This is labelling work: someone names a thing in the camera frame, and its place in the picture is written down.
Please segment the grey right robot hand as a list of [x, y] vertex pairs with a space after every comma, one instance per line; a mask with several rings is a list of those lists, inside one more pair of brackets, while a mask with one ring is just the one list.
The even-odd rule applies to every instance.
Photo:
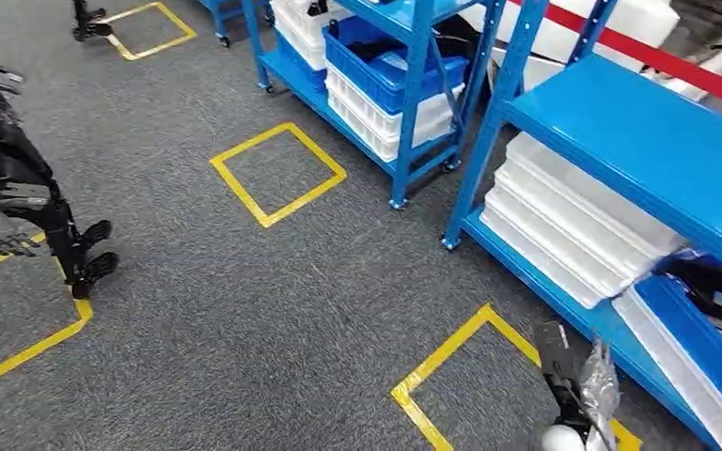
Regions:
[[597, 337], [579, 373], [582, 410], [591, 422], [587, 450], [614, 450], [616, 439], [610, 425], [620, 404], [620, 388], [610, 348]]

